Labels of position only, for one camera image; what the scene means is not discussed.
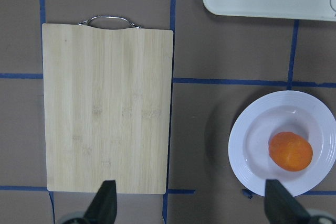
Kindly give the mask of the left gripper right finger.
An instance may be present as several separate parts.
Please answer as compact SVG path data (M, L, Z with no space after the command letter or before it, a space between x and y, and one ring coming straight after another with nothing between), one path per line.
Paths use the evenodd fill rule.
M279 180L265 182L265 215L269 223L309 223L311 216Z

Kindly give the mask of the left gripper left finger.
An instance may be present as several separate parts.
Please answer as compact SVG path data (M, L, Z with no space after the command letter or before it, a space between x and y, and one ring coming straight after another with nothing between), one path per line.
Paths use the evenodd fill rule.
M115 180L105 180L91 204L86 210L83 219L86 223L114 223L117 217L117 190Z

